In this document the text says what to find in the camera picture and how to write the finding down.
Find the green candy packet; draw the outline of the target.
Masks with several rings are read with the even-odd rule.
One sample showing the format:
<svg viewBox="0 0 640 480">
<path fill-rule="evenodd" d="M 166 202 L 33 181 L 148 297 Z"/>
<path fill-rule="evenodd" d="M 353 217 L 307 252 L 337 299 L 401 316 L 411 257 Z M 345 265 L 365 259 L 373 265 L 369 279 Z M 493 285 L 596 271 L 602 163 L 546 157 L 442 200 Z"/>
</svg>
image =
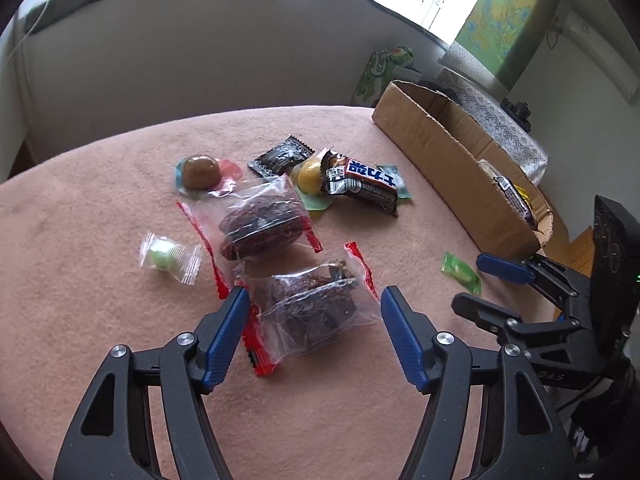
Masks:
<svg viewBox="0 0 640 480">
<path fill-rule="evenodd" d="M 470 294 L 476 296 L 482 294 L 482 282 L 478 274 L 465 261 L 451 252 L 445 252 L 442 256 L 440 272 L 453 278 Z"/>
</svg>

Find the dark dried fruit bag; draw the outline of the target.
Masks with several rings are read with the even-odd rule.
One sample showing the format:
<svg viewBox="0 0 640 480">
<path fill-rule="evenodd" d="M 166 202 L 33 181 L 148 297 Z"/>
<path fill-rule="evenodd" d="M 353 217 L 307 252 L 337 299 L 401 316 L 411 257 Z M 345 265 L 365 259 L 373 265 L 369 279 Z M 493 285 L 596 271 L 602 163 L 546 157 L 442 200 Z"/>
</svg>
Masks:
<svg viewBox="0 0 640 480">
<path fill-rule="evenodd" d="M 354 240 L 335 258 L 290 273 L 258 278 L 241 264 L 235 283 L 250 294 L 242 343 L 258 377 L 273 374 L 284 359 L 313 352 L 381 315 L 371 268 Z"/>
</svg>

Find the yellow snack packet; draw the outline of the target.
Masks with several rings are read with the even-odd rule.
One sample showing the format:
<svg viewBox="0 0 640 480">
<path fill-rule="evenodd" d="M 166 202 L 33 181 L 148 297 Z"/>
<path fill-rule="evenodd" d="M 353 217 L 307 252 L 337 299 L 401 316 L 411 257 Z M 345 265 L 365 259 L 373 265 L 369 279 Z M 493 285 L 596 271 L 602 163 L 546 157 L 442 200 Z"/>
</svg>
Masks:
<svg viewBox="0 0 640 480">
<path fill-rule="evenodd" d="M 514 188 L 516 188 L 516 190 L 518 191 L 518 195 L 521 196 L 521 199 L 524 200 L 524 202 L 526 203 L 527 207 L 533 211 L 533 206 L 532 203 L 530 202 L 529 196 L 526 193 L 526 190 L 524 190 L 524 188 L 522 188 L 521 186 L 518 186 L 516 184 L 514 184 Z"/>
</svg>

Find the snickers bar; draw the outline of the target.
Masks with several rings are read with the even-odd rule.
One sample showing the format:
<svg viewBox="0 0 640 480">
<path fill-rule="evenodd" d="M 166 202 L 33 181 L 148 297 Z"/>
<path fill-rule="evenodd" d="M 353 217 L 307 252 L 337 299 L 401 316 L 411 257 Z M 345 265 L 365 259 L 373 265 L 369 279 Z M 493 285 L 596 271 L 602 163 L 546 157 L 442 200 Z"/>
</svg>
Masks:
<svg viewBox="0 0 640 480">
<path fill-rule="evenodd" d="M 518 215 L 532 230 L 536 231 L 536 229 L 538 229 L 538 222 L 534 216 L 534 212 L 527 207 L 524 200 L 522 200 L 521 196 L 518 195 L 518 191 L 514 188 L 514 183 L 504 174 L 499 172 L 486 159 L 481 159 L 478 162 L 478 166 L 480 166 L 484 173 L 494 181 L 495 185 L 498 186 L 498 189 L 502 192 L 503 196 Z"/>
<path fill-rule="evenodd" d="M 347 196 L 398 216 L 398 185 L 384 170 L 341 153 L 326 151 L 320 162 L 321 192 Z"/>
</svg>

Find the cardboard box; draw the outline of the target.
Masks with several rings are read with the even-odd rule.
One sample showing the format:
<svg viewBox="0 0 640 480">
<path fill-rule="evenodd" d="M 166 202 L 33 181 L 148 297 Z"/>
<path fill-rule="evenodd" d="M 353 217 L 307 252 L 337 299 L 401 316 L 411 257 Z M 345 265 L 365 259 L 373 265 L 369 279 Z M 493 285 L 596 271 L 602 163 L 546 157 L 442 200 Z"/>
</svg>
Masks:
<svg viewBox="0 0 640 480">
<path fill-rule="evenodd" d="M 444 94 L 393 81 L 372 119 L 419 169 L 481 252 L 523 260 L 552 237 L 551 207 L 511 156 L 462 107 Z M 516 213 L 480 162 L 522 188 L 536 229 Z"/>
</svg>

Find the black teapot tray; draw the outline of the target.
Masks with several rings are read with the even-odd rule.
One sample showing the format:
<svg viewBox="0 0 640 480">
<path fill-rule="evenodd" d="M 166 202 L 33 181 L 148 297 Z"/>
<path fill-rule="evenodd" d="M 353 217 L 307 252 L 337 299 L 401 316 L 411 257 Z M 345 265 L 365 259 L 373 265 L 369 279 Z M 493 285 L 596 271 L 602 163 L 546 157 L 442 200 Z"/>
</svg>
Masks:
<svg viewBox="0 0 640 480">
<path fill-rule="evenodd" d="M 521 101 L 513 103 L 509 99 L 504 98 L 500 103 L 500 107 L 514 120 L 514 122 L 518 124 L 521 129 L 527 133 L 532 131 L 532 126 L 528 120 L 530 116 L 530 109 L 527 103 Z"/>
</svg>

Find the teal candy packet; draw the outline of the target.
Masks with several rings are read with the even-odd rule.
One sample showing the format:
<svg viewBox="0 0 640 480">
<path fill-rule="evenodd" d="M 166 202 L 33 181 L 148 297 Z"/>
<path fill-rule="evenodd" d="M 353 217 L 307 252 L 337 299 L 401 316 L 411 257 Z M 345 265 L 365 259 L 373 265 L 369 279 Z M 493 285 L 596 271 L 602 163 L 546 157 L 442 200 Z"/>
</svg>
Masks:
<svg viewBox="0 0 640 480">
<path fill-rule="evenodd" d="M 407 183 L 397 166 L 387 164 L 378 165 L 378 169 L 393 178 L 396 185 L 397 196 L 400 200 L 412 200 L 412 195 L 409 192 Z"/>
</svg>

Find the clear green ball candy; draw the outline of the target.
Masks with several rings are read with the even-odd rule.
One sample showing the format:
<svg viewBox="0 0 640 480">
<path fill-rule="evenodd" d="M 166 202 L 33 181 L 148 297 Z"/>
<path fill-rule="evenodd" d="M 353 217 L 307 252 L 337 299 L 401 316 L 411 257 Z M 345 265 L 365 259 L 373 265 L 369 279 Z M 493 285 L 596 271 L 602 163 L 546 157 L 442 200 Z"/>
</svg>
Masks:
<svg viewBox="0 0 640 480">
<path fill-rule="evenodd" d="M 203 259 L 201 245 L 185 245 L 147 232 L 139 248 L 140 268 L 168 273 L 183 285 L 195 284 Z"/>
</svg>

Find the white lace cloth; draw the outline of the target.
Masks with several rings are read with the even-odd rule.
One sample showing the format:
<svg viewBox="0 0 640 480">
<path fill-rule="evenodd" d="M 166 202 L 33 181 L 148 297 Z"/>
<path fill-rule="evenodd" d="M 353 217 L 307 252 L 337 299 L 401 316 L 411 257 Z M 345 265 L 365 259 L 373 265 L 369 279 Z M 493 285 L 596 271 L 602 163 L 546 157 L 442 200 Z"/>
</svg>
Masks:
<svg viewBox="0 0 640 480">
<path fill-rule="evenodd" d="M 454 94 L 460 106 L 511 156 L 526 176 L 539 184 L 548 168 L 546 151 L 501 107 L 508 95 L 477 58 L 454 41 L 438 60 L 435 84 Z"/>
</svg>

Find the yellow jelly cup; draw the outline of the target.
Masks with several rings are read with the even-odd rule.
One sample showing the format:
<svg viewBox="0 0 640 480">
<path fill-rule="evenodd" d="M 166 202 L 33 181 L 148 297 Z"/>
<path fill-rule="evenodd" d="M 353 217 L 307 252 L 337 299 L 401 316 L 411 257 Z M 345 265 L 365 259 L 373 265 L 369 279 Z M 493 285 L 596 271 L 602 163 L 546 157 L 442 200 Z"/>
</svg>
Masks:
<svg viewBox="0 0 640 480">
<path fill-rule="evenodd" d="M 300 200 L 308 211 L 325 211 L 333 198 L 321 191 L 321 155 L 314 154 L 296 165 L 290 174 Z"/>
</svg>

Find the green paper bag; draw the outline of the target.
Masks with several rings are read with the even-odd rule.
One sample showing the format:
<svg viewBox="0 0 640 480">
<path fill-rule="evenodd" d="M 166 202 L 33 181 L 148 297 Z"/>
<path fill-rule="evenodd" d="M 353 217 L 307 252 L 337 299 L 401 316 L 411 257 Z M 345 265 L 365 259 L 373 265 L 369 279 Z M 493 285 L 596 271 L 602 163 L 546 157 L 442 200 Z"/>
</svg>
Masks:
<svg viewBox="0 0 640 480">
<path fill-rule="evenodd" d="M 407 47 L 374 51 L 352 94 L 353 106 L 375 106 L 392 81 L 394 70 L 413 66 L 413 50 Z"/>
</svg>

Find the brown jelly cup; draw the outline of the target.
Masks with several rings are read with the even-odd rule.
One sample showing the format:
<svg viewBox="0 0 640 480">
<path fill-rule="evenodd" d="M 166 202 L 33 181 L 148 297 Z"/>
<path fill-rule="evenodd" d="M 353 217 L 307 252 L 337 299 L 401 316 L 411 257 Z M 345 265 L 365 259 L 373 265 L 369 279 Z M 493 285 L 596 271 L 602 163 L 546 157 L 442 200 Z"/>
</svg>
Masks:
<svg viewBox="0 0 640 480">
<path fill-rule="evenodd" d="M 243 170 L 229 159 L 209 155 L 193 155 L 178 162 L 175 187 L 186 197 L 224 197 L 230 194 L 243 177 Z"/>
</svg>

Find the map poster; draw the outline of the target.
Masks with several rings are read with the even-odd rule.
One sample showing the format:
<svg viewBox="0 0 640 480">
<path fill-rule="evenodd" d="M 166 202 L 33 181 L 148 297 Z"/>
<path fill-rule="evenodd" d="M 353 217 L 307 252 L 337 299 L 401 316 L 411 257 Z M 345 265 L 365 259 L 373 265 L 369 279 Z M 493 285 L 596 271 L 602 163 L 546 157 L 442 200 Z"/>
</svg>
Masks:
<svg viewBox="0 0 640 480">
<path fill-rule="evenodd" d="M 515 86 L 552 24 L 560 0 L 477 0 L 451 53 L 462 74 L 495 96 Z"/>
</svg>

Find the black candy wrapper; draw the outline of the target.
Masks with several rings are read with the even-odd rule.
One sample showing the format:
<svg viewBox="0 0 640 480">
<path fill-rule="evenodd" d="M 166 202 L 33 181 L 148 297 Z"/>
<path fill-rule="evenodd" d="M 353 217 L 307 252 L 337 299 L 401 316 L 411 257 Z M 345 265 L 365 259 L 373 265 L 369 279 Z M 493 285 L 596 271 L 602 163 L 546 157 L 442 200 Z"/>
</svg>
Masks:
<svg viewBox="0 0 640 480">
<path fill-rule="evenodd" d="M 308 159 L 314 150 L 296 138 L 289 136 L 264 154 L 250 160 L 247 167 L 262 178 L 274 178 L 289 174 L 292 169 Z"/>
</svg>

